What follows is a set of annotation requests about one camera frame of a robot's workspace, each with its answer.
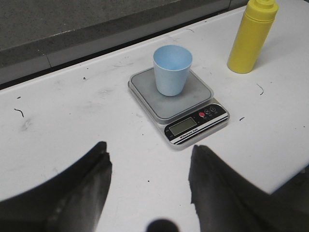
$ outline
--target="scale platform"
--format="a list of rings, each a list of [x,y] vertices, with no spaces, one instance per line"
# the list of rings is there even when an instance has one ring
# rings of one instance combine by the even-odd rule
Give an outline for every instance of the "scale platform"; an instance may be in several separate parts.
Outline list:
[[[173,148],[183,149],[227,124],[229,113],[213,91],[190,71],[182,92],[165,96],[155,85],[154,69],[131,76],[128,87]]]

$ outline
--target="bottle cap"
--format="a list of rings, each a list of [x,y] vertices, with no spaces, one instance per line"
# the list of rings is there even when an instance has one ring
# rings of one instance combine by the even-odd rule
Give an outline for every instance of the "bottle cap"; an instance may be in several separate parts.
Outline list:
[[[254,20],[268,22],[275,19],[278,9],[275,0],[249,0],[245,14]]]

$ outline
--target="scratch mark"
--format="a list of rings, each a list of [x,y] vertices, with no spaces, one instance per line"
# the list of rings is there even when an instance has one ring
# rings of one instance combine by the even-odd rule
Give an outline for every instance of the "scratch mark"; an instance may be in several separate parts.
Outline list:
[[[113,90],[111,89],[102,89],[98,92],[98,96],[102,99],[105,99]]]
[[[136,113],[135,114],[137,117],[139,117],[139,118],[142,118],[143,116],[142,115],[140,115],[140,114],[138,114],[138,113]]]
[[[26,130],[28,130],[29,126],[31,126],[31,125],[32,125],[31,119],[28,119],[28,120],[24,123],[24,125],[21,127],[21,131],[26,131]]]
[[[193,31],[192,29],[186,28],[186,30],[190,30],[190,31],[192,31],[193,33],[195,33],[195,31]]]
[[[170,35],[166,35],[166,37],[168,37],[169,39],[173,40],[174,42],[178,42],[177,40],[179,40],[180,38],[173,38]]]
[[[102,110],[103,104],[92,101],[87,101],[81,106],[81,110],[85,113],[97,113]]]
[[[55,168],[53,168],[53,171],[56,173],[56,174],[59,174],[59,171],[58,171],[58,169],[55,167]]]
[[[127,66],[132,66],[134,63],[129,63],[129,64],[126,64],[126,65],[117,65],[117,64],[114,64],[113,66],[114,67],[127,67]]]
[[[256,84],[257,84],[257,86],[259,86],[261,88],[262,93],[260,95],[262,95],[264,93],[264,89],[258,83],[256,83]]]
[[[18,110],[18,109],[15,109],[15,108],[14,108],[14,110],[19,111],[21,113],[21,116],[24,117],[24,113],[21,110]]]
[[[16,166],[16,167],[13,167],[9,170],[7,170],[7,172],[14,172],[14,171],[18,171],[20,169],[24,168],[24,165],[19,165],[19,166]]]
[[[51,37],[55,37],[55,36],[57,36],[57,35],[61,35],[61,34],[64,34],[64,33],[70,32],[70,31],[75,31],[75,29],[73,29],[73,30],[67,30],[67,31],[62,31],[62,32],[60,32],[60,33],[57,33],[57,34],[55,34],[55,35],[52,35]]]
[[[45,174],[41,174],[42,177],[44,177],[45,180],[47,180],[47,177]]]

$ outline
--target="lcd screen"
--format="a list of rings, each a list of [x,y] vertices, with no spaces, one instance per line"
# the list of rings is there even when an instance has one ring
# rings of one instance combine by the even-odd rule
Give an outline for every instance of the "lcd screen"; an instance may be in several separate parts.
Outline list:
[[[171,126],[169,129],[174,135],[177,135],[177,134],[180,134],[181,132],[184,132],[185,130],[195,126],[196,124],[197,123],[191,117],[189,117],[186,120],[184,120],[180,123],[177,123],[174,126]]]

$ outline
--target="light blue plastic cup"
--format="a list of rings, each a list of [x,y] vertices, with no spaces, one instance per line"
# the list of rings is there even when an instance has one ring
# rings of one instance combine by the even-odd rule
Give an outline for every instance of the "light blue plastic cup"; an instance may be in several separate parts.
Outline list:
[[[175,96],[183,90],[190,72],[192,54],[177,45],[166,45],[154,52],[155,84],[165,96]]]

